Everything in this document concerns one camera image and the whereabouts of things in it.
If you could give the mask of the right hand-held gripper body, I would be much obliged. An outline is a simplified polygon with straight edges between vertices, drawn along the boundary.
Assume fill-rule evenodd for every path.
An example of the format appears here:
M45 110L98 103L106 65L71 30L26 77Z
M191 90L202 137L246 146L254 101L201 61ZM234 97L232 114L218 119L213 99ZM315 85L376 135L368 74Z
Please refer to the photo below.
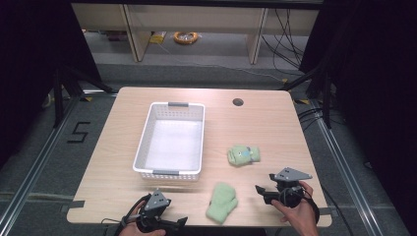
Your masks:
M301 186L300 180L312 179L312 175L290 167L270 174L276 174L278 179L275 182L277 196L275 198L264 197L265 203L270 205L272 200L277 200L286 207L297 207L304 197L304 188Z

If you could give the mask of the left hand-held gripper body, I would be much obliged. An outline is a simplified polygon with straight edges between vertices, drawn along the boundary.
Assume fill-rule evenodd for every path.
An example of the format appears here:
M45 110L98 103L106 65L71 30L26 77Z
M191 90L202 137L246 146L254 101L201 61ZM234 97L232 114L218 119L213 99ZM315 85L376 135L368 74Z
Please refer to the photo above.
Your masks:
M140 207L139 215L136 218L138 228L144 233L167 229L169 225L161 218L161 215L169 205L170 200L166 199L160 190L155 190L152 194L149 194L146 202Z

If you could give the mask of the green printed mitten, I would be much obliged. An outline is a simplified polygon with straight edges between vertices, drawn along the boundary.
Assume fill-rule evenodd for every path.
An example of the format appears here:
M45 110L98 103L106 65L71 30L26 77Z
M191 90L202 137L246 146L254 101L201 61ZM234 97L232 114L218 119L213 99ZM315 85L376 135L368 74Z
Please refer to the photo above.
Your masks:
M227 152L227 159L234 166L243 166L253 162L260 162L261 155L258 147L236 145Z

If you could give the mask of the plain green fleece mitten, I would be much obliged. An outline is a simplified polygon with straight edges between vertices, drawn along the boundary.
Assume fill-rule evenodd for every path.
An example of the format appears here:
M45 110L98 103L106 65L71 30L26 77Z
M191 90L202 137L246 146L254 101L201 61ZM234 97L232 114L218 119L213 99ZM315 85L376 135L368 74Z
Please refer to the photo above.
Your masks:
M218 183L213 189L206 216L222 224L237 205L235 189L226 183Z

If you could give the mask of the white plastic basket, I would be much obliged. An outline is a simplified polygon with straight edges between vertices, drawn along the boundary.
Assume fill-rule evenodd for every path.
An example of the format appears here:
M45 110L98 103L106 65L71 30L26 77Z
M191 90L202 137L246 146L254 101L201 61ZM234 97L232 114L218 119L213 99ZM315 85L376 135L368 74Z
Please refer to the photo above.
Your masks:
M201 103L153 102L133 169L144 179L197 181L202 170L206 107Z

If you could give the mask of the person's left hand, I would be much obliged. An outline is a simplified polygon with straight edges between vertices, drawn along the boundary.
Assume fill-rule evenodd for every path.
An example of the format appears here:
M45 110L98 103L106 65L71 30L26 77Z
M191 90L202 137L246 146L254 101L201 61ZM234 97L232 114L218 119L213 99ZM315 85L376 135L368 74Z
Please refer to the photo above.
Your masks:
M136 207L133 210L131 210L128 218L136 214L144 203L145 201L141 201L140 203L138 203ZM116 234L116 236L165 236L165 234L166 232L163 229L154 230L149 233L144 233L137 227L136 222L132 221L132 222L126 223L126 225L122 227L122 229L118 230L118 233Z

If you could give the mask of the person's right hand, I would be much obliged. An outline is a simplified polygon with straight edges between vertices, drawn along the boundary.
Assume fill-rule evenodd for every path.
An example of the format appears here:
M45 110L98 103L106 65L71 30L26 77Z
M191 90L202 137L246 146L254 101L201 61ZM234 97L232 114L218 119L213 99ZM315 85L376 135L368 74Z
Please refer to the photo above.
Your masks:
M280 221L288 222L300 236L319 236L314 209L306 200L294 208L284 206L277 200L271 203L283 214Z

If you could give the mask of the black metal stand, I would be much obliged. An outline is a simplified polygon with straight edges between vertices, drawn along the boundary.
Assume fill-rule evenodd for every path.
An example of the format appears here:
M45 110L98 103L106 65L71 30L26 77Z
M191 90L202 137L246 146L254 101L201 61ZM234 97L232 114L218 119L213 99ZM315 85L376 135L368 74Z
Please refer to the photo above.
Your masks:
M55 98L54 128L57 128L64 120L63 89L65 89L71 97L84 94L79 81L85 81L106 93L116 93L114 88L105 85L100 79L91 77L70 66L63 64L59 65L53 74L53 93Z
M301 85L304 82L310 81L310 84L306 90L306 95L309 98L318 98L319 96L323 99L322 112L324 114L324 121L327 128L331 128L330 124L330 87L331 79L328 72L321 66L317 66L305 75L299 77L295 81L285 84L281 90L290 91Z

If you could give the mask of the black curtain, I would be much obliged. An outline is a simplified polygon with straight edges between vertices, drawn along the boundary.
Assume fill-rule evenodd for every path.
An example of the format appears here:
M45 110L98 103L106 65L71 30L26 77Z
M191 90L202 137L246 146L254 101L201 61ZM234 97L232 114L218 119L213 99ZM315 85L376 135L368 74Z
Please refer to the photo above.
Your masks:
M62 66L101 80L71 0L0 0L0 168Z
M323 0L300 69L321 63L358 144L417 236L417 0Z

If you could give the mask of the yellow packet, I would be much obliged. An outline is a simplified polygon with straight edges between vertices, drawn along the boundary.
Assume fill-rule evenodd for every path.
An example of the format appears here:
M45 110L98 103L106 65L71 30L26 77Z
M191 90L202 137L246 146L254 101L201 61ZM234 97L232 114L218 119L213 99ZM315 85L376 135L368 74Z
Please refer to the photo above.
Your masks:
M166 32L165 31L155 31L151 37L149 38L150 43L161 44L165 39Z

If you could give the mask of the light wooden shelf unit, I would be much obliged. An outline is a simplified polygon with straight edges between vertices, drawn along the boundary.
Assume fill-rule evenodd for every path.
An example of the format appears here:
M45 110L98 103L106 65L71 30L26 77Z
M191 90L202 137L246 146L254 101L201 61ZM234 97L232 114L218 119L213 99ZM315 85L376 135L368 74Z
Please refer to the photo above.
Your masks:
M258 60L263 34L308 36L317 10L74 3L84 30L123 30L136 62L143 60L153 31L241 33L249 62Z

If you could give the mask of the aluminium floor rail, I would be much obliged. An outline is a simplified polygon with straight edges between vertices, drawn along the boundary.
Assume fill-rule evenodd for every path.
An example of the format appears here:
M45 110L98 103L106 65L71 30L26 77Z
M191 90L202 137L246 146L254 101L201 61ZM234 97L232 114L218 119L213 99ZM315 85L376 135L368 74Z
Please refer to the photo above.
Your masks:
M62 120L52 129L40 153L34 160L29 173L27 174L18 191L13 195L13 198L10 200L10 203L4 210L3 214L0 216L0 234L7 235L10 229L13 227L28 198L29 193L37 182L40 173L42 172L51 153L56 147L58 139L65 129L68 119L76 107L78 101L79 99L77 97L71 97L69 99L68 105L64 109Z
M325 122L325 118L318 121L319 127L328 144L329 150L347 187L350 197L358 210L369 236L384 236L383 230L378 223L374 211L369 205L362 189L360 188L354 174L348 165L345 156L331 130Z

